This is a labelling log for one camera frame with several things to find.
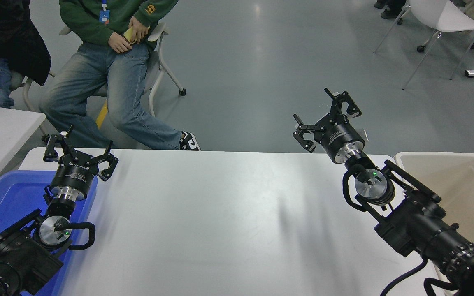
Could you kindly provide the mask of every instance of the green sweatshirt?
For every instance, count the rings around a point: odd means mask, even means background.
[[[108,45],[113,32],[123,35],[129,21],[134,16],[150,32],[157,21],[165,17],[178,0],[107,0],[110,11],[109,24],[98,20],[103,10],[101,0],[60,0],[60,15],[63,22],[80,37],[82,41],[98,45]]]

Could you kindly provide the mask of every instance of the person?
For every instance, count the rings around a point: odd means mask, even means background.
[[[51,56],[30,20],[30,0],[0,0],[0,107],[10,108],[11,70],[43,85]]]
[[[192,133],[177,131],[141,107],[145,73],[154,48],[145,36],[178,0],[60,0],[63,22],[83,41],[56,75],[39,108],[58,131],[73,125],[72,143],[101,148],[109,140],[86,114],[87,98],[107,84],[113,126],[156,150],[200,150]],[[124,33],[132,30],[131,39]]]
[[[385,9],[381,14],[382,19],[396,19],[397,16],[402,11],[403,6],[405,5],[406,0],[377,0],[374,4],[374,7],[380,9],[384,8],[387,5],[387,9]]]

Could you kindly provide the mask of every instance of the black jacket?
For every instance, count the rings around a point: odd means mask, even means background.
[[[51,69],[51,56],[30,20],[30,0],[0,0],[0,58],[10,69],[43,85]]]

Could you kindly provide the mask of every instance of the hand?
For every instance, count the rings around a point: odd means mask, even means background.
[[[117,32],[111,34],[111,37],[109,37],[109,41],[107,43],[112,49],[114,49],[116,53],[124,53],[133,48],[129,44],[128,40]]]
[[[140,44],[140,41],[149,33],[149,28],[142,25],[135,17],[131,17],[128,28],[133,27],[133,35],[131,35],[130,42],[133,44],[135,41]]]

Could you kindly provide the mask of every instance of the sneaker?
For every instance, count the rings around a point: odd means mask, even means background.
[[[381,14],[382,19],[396,19],[397,16],[400,14],[401,10],[399,11],[392,11],[389,8],[385,9]]]
[[[387,0],[378,0],[378,1],[376,1],[376,3],[374,3],[374,7],[378,8],[378,9],[384,8],[385,5],[387,5]]]
[[[200,151],[197,139],[192,133],[182,132],[184,137],[180,139],[180,150]]]

